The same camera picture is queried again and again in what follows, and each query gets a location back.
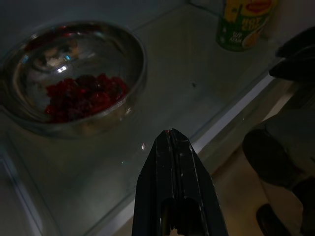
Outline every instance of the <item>glass shelf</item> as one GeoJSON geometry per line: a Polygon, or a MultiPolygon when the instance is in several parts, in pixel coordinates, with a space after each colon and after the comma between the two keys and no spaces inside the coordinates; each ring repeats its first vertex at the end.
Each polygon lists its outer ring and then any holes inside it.
{"type": "Polygon", "coordinates": [[[261,39],[250,51],[225,51],[215,42],[217,23],[211,13],[185,5],[134,30],[147,50],[148,82],[134,113],[106,133],[58,140],[5,121],[6,139],[60,235],[89,235],[133,200],[162,130],[176,128],[195,142],[259,82],[277,46],[261,39]]]}

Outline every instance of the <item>metal bowl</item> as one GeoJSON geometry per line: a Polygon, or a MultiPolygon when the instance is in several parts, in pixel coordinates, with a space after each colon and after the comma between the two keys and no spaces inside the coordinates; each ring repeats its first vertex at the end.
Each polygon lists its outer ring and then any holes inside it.
{"type": "Polygon", "coordinates": [[[127,116],[146,83],[144,47],[131,32],[102,22],[55,26],[32,35],[6,57],[1,103],[21,127],[45,136],[77,138],[110,129],[127,116]],[[115,105],[67,123],[47,123],[46,87],[80,75],[119,76],[129,87],[115,105]]]}

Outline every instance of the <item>chopped beet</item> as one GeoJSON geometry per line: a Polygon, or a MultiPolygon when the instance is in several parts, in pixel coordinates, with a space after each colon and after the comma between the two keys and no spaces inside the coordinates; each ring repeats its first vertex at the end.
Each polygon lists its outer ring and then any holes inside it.
{"type": "Polygon", "coordinates": [[[51,99],[45,113],[51,115],[53,123],[94,115],[113,106],[128,92],[121,78],[110,79],[105,74],[66,78],[46,90],[51,99]]]}

